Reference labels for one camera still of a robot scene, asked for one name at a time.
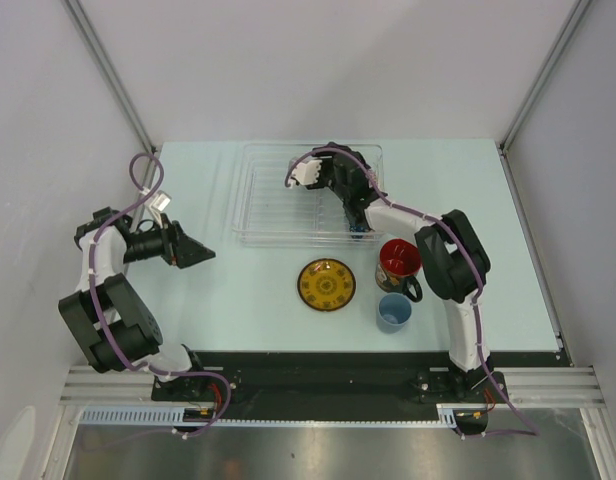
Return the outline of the light blue plastic cup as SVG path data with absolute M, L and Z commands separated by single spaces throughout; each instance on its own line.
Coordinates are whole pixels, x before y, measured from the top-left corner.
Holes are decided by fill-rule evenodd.
M 411 315 L 412 305 L 406 296 L 388 293 L 377 303 L 376 324 L 383 333 L 396 333 L 408 323 Z

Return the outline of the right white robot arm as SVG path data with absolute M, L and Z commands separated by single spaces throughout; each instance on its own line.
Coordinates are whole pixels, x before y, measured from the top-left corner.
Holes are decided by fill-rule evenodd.
M 284 185 L 327 188 L 342 202 L 351 226 L 414 243 L 428 287 L 444 301 L 448 355 L 456 370 L 450 391 L 461 401 L 481 394 L 492 377 L 480 308 L 491 262 L 466 214 L 455 209 L 435 217 L 395 202 L 361 153 L 334 142 L 293 160 Z

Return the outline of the clear plastic dish rack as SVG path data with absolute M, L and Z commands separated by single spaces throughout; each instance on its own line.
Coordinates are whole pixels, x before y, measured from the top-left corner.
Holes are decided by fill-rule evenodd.
M 251 143 L 238 164 L 232 228 L 249 246 L 374 246 L 381 233 L 354 232 L 329 189 L 287 188 L 292 162 L 315 143 Z

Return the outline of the blue triangle patterned bowl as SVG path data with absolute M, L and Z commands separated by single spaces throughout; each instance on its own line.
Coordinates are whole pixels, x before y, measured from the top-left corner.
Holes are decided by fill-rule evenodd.
M 351 225 L 349 227 L 350 237 L 352 240 L 365 240 L 368 234 L 368 229 L 362 225 Z

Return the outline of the yellow brown round saucer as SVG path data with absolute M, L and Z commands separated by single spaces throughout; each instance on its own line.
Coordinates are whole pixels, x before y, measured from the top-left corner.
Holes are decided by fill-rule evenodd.
M 356 278 L 340 260 L 319 258 L 305 265 L 298 275 L 297 292 L 309 308 L 334 312 L 347 306 L 356 293 Z

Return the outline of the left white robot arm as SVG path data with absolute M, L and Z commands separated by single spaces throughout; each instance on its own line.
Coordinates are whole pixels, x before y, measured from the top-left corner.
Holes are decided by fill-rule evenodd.
M 76 229 L 83 254 L 75 292 L 58 302 L 59 313 L 98 373 L 146 369 L 162 381 L 174 379 L 185 398 L 202 397 L 209 376 L 182 344 L 166 343 L 156 317 L 125 275 L 129 263 L 160 257 L 186 269 L 216 253 L 188 236 L 180 223 L 161 214 L 147 230 L 131 229 L 132 218 L 110 207 Z

